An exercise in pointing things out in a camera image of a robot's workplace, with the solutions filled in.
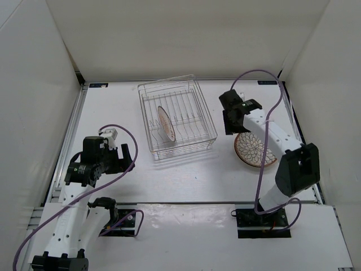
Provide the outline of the floral patterned bowl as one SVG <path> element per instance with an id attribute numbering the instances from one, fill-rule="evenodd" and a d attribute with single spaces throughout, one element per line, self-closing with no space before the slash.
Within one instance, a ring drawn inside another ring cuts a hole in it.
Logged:
<path id="1" fill-rule="evenodd" d="M 254 133 L 239 133 L 234 140 L 234 149 L 244 163 L 256 168 L 261 167 L 264 144 Z"/>

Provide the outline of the orange patterned plate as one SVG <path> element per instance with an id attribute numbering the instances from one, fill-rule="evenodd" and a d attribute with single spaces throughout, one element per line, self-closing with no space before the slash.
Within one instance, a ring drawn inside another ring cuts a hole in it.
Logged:
<path id="1" fill-rule="evenodd" d="M 164 110 L 164 108 L 161 106 L 157 107 L 157 113 L 158 113 L 159 122 L 160 122 L 166 136 L 169 138 L 169 140 L 171 142 L 175 142 L 175 140 L 176 140 L 175 130 L 171 123 L 171 119 L 170 119 L 169 115 Z"/>

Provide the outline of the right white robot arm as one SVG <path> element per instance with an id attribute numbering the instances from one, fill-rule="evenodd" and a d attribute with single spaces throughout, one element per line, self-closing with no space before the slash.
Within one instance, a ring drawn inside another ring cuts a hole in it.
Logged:
<path id="1" fill-rule="evenodd" d="M 242 100 L 231 89 L 219 100 L 226 134 L 254 133 L 265 146 L 261 163 L 265 163 L 268 150 L 279 162 L 274 186 L 263 196 L 259 195 L 260 189 L 256 189 L 253 218 L 258 225 L 265 226 L 273 220 L 276 210 L 320 181 L 319 150 L 313 143 L 304 144 L 285 132 L 254 99 Z"/>

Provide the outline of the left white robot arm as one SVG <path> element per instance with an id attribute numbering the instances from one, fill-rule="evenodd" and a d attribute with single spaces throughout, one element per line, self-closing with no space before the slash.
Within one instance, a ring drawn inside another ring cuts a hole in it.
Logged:
<path id="1" fill-rule="evenodd" d="M 69 162 L 61 210 L 44 252 L 33 257 L 33 270 L 88 270 L 87 249 L 120 220 L 115 199 L 90 199 L 100 190 L 96 183 L 104 174 L 127 173 L 134 166 L 128 145 L 116 147 L 113 135 L 84 138 L 82 151 Z"/>

